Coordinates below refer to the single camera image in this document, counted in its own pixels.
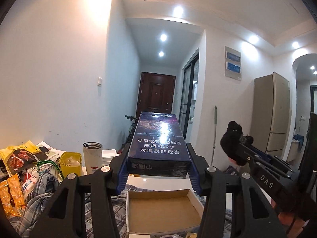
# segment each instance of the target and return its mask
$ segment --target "light switch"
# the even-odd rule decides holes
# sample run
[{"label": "light switch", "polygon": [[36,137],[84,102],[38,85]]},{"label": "light switch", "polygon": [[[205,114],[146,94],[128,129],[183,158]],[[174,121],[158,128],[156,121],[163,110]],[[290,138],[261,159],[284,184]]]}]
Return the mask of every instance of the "light switch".
[{"label": "light switch", "polygon": [[98,79],[98,86],[101,86],[101,85],[102,85],[102,78],[99,77],[99,79]]}]

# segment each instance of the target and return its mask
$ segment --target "sliding glass door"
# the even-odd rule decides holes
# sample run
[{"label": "sliding glass door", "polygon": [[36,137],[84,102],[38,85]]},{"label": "sliding glass door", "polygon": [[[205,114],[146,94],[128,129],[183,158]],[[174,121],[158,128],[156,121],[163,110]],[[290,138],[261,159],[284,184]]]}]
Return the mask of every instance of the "sliding glass door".
[{"label": "sliding glass door", "polygon": [[190,137],[192,121],[194,117],[196,92],[198,84],[199,54],[184,69],[183,92],[180,105],[179,123],[186,142],[186,135]]}]

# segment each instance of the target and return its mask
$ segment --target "brown wooden door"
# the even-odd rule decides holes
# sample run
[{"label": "brown wooden door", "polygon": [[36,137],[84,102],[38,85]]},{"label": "brown wooden door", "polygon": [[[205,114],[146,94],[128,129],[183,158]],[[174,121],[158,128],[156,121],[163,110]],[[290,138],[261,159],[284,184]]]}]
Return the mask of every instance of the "brown wooden door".
[{"label": "brown wooden door", "polygon": [[175,76],[142,72],[136,117],[142,111],[172,113]]}]

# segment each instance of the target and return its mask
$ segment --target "dark blue cigarette pack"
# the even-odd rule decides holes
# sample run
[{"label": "dark blue cigarette pack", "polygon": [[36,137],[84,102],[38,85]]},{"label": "dark blue cigarette pack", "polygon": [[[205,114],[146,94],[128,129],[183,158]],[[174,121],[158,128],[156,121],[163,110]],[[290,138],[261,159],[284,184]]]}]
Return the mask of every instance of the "dark blue cigarette pack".
[{"label": "dark blue cigarette pack", "polygon": [[129,173],[186,176],[190,165],[176,115],[142,112],[128,153]]}]

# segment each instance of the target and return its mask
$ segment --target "yellow snack package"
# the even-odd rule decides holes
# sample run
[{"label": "yellow snack package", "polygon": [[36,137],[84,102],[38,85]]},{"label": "yellow snack package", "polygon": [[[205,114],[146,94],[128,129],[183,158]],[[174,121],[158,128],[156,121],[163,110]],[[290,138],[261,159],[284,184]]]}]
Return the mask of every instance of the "yellow snack package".
[{"label": "yellow snack package", "polygon": [[25,208],[25,203],[23,199],[23,194],[22,194],[18,174],[15,174],[14,176],[9,177],[7,181],[10,188],[11,196],[14,201],[15,208],[18,214],[21,216]]},{"label": "yellow snack package", "polygon": [[18,214],[14,211],[13,207],[11,206],[11,196],[8,191],[8,182],[6,180],[0,183],[0,199],[3,205],[4,213],[7,216],[7,218],[18,216]]},{"label": "yellow snack package", "polygon": [[12,176],[23,169],[34,167],[36,162],[45,160],[45,155],[30,140],[20,146],[9,146],[0,150],[2,158],[9,176]]}]

